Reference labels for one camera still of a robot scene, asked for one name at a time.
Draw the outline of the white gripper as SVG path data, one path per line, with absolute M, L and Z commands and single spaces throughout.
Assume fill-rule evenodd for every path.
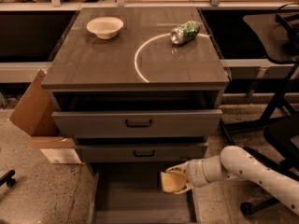
M 173 180 L 169 183 L 168 187 L 170 192 L 173 194 L 183 194 L 189 191 L 192 187 L 191 185 L 201 188 L 207 184 L 206 177 L 203 171 L 203 161 L 202 160 L 191 160 L 190 162 L 184 162 L 166 169 L 167 173 L 178 173 L 185 174 L 188 181 L 178 181 Z

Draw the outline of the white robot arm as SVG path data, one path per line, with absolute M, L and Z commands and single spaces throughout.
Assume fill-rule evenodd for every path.
M 272 195 L 261 203 L 242 203 L 241 212 L 249 216 L 276 203 L 282 203 L 299 215 L 299 181 L 261 164 L 244 148 L 225 147 L 220 155 L 193 159 L 161 172 L 164 192 L 182 194 L 213 182 L 249 180 Z

